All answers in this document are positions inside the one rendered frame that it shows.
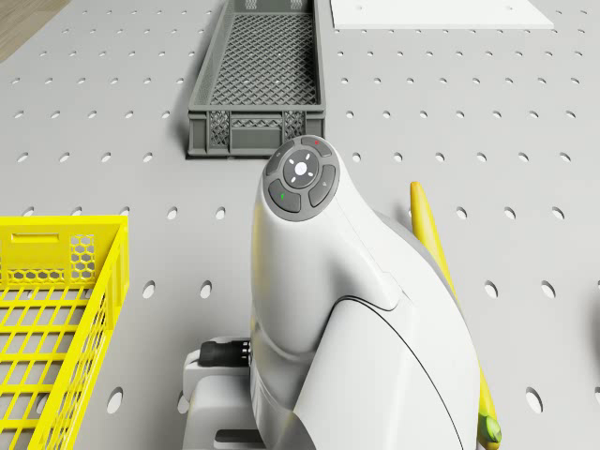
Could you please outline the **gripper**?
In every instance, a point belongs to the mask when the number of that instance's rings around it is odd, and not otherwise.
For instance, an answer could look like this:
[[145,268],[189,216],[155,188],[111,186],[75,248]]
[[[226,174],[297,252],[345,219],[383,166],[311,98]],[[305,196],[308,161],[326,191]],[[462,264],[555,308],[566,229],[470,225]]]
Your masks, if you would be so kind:
[[249,362],[247,337],[214,337],[187,355],[182,450],[265,450],[250,401]]

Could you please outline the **yellow basket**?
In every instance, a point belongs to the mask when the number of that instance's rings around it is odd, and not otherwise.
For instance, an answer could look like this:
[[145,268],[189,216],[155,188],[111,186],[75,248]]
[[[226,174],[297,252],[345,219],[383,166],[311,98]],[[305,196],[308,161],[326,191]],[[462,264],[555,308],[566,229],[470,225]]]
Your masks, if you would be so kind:
[[0,217],[0,450],[72,450],[128,286],[126,217]]

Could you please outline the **banana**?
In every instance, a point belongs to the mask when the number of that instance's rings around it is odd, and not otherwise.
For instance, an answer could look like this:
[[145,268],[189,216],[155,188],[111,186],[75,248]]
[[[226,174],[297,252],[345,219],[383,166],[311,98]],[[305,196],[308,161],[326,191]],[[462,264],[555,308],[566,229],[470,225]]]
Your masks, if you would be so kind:
[[[442,276],[451,290],[459,311],[462,311],[426,193],[421,184],[416,181],[411,182],[410,193],[412,233],[427,249],[441,270]],[[481,367],[479,368],[479,372],[477,441],[485,450],[499,450],[502,441],[501,426],[498,422],[493,399]]]

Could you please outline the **dark grey basket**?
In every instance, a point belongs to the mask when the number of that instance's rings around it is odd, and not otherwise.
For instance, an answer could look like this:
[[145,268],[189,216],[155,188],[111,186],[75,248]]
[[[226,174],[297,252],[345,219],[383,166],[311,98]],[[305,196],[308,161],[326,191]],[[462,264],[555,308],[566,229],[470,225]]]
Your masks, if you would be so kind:
[[188,104],[188,158],[268,158],[325,135],[317,0],[226,0]]

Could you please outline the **white board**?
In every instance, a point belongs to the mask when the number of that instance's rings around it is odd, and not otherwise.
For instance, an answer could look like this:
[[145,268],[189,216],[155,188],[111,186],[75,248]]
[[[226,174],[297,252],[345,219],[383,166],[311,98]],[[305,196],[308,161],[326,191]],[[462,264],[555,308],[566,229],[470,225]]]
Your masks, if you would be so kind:
[[529,0],[330,0],[338,29],[552,29]]

